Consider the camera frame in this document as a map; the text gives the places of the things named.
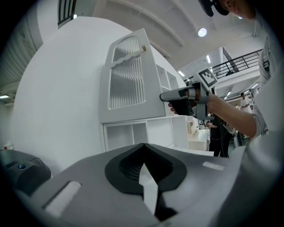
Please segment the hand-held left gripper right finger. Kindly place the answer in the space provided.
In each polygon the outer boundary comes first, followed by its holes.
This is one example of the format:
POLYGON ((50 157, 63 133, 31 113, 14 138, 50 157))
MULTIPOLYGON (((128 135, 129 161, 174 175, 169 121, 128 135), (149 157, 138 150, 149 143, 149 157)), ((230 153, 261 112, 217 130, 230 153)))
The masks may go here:
POLYGON ((211 157, 144 144, 158 176, 153 227, 222 227, 221 208, 236 178, 236 158, 211 157))

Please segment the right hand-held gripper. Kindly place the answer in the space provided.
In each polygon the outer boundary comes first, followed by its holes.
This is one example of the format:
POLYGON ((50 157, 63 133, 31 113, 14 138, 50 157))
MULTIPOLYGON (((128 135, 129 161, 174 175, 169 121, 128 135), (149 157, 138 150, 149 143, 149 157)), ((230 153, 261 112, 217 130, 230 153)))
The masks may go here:
POLYGON ((190 86, 169 90, 159 95, 161 101, 172 101, 172 108, 178 115, 193 116, 198 120, 213 120, 209 116, 207 103, 209 93, 217 84, 216 76, 206 68, 197 72, 198 82, 190 86))

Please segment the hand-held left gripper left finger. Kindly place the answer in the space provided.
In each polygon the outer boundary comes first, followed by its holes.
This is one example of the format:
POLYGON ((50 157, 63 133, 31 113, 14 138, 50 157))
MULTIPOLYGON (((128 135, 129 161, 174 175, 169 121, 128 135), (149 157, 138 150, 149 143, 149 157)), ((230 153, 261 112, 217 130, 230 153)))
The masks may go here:
POLYGON ((124 194, 105 176, 106 164, 130 146, 81 159, 42 184, 32 196, 16 191, 44 227, 150 227, 158 219, 140 195, 124 194))

